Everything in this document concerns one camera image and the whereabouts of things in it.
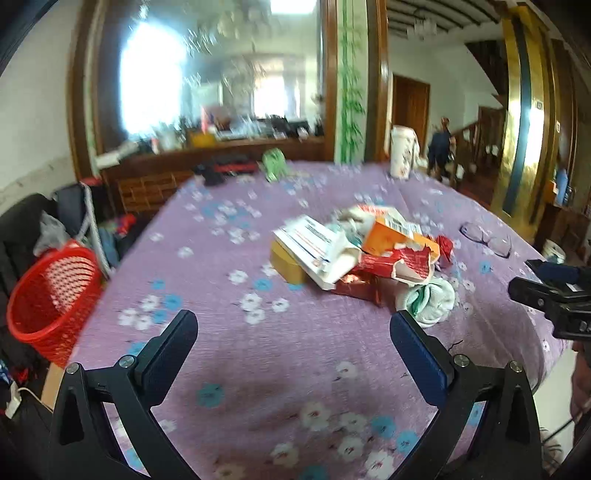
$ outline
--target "white container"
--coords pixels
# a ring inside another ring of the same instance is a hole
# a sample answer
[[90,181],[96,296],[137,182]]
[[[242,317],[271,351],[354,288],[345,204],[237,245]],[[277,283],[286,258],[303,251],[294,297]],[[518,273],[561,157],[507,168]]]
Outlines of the white container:
[[557,244],[552,240],[546,240],[544,248],[542,249],[542,256],[548,262],[562,264],[566,260],[566,254]]
[[418,161],[417,134],[412,128],[394,125],[390,139],[390,176],[407,179]]

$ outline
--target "eyeglasses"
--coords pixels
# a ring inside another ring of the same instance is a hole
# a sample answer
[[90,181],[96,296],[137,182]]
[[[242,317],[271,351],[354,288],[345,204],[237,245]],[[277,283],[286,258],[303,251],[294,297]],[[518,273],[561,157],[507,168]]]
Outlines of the eyeglasses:
[[460,227],[460,233],[468,240],[486,245],[495,255],[503,258],[511,256],[511,239],[499,236],[489,236],[480,225],[475,223],[464,223]]

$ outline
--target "plastic bag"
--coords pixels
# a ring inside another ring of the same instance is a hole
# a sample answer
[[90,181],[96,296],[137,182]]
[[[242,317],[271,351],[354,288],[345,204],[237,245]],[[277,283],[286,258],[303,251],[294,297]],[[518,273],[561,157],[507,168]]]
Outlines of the plastic bag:
[[36,257],[40,257],[49,248],[60,249],[70,240],[63,223],[47,212],[41,213],[40,229],[41,235],[33,248]]

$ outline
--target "yellow box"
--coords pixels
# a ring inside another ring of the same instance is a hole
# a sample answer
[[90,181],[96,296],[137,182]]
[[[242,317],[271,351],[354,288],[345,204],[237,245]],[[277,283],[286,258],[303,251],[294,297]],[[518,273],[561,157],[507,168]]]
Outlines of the yellow box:
[[291,254],[277,241],[271,244],[271,265],[292,285],[302,285],[308,276]]

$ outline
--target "person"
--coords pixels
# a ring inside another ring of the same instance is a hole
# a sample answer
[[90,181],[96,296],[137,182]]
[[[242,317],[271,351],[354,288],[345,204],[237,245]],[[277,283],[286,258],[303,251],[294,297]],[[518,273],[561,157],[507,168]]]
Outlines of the person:
[[431,143],[429,144],[429,167],[427,175],[431,176],[431,172],[437,167],[436,175],[441,181],[441,175],[445,170],[445,165],[449,161],[450,148],[454,144],[454,139],[449,131],[449,118],[442,117],[441,129],[433,134]]

